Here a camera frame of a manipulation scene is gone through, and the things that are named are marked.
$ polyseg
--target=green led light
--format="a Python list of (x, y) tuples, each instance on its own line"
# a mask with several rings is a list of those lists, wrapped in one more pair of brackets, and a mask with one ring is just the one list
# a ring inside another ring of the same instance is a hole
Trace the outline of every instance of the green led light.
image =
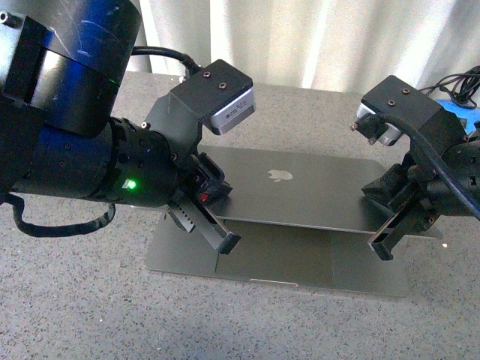
[(128, 180), (127, 189), (133, 190), (137, 187), (137, 183), (133, 180)]

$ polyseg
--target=granite surface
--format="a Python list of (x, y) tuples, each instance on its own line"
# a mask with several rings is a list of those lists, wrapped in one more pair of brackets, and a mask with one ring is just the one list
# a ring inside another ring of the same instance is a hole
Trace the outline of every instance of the granite surface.
[[(115, 114), (140, 123), (178, 78), (128, 73)], [(360, 95), (258, 85), (257, 112), (205, 144), (368, 158), (407, 149), (351, 133)], [(105, 205), (26, 196), (25, 217), (69, 224)], [(146, 270), (158, 213), (119, 206), (91, 235), (35, 239), (0, 207), (0, 359), (480, 359), (480, 235), (437, 221), (442, 240), (399, 245), (411, 295), (277, 288)]]

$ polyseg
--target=black cable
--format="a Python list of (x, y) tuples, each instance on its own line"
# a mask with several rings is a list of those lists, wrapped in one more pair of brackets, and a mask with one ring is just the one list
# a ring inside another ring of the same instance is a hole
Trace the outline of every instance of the black cable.
[(397, 129), (405, 133), (412, 143), (420, 149), (425, 157), (430, 161), (436, 174), (442, 179), (443, 183), (450, 189), (455, 197), (470, 211), (470, 213), (480, 221), (480, 203), (477, 199), (460, 184), (455, 174), (450, 170), (449, 166), (437, 154), (433, 146), (427, 139), (416, 130), (407, 121), (397, 116), (388, 114), (374, 114), (370, 116), (371, 122), (386, 123), (395, 126)]
[(132, 51), (132, 56), (136, 55), (156, 55), (179, 60), (181, 64), (187, 68), (190, 76), (193, 76), (202, 70), (202, 67), (197, 65), (197, 63), (188, 54), (184, 54), (173, 49), (167, 49), (166, 47), (135, 46)]
[(108, 212), (88, 223), (76, 223), (66, 226), (38, 226), (23, 221), (22, 215), (25, 210), (25, 201), (21, 197), (9, 193), (5, 197), (4, 202), (13, 206), (13, 219), (18, 229), (22, 233), (35, 238), (63, 238), (93, 233), (110, 224), (116, 212), (115, 204), (109, 204)]
[[(446, 86), (454, 84), (453, 89), (450, 90)], [(480, 88), (480, 65), (468, 70), (466, 73), (454, 73), (443, 77), (435, 85), (421, 88), (420, 91), (430, 96), (435, 89), (445, 92), (450, 97), (451, 101), (459, 107), (464, 109), (476, 109), (477, 103), (472, 99), (473, 95)]]

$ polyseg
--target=laptop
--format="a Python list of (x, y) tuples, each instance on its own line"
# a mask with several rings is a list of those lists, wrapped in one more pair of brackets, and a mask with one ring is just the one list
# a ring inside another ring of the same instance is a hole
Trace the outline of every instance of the laptop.
[[(405, 296), (401, 246), (383, 262), (368, 239), (391, 215), (362, 186), (385, 169), (373, 160), (246, 148), (200, 146), (225, 172), (233, 191), (212, 206), (242, 236), (220, 255), (201, 234), (158, 224), (146, 266), (159, 272)], [(432, 228), (420, 236), (441, 237)]]

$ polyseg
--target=blue object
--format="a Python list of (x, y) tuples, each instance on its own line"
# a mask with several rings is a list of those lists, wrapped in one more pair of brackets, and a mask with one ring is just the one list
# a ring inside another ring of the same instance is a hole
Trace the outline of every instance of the blue object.
[(457, 106), (451, 100), (436, 100), (447, 111), (454, 113), (457, 117), (466, 119), (466, 133), (470, 134), (475, 130), (475, 122), (480, 122), (480, 109), (464, 109)]

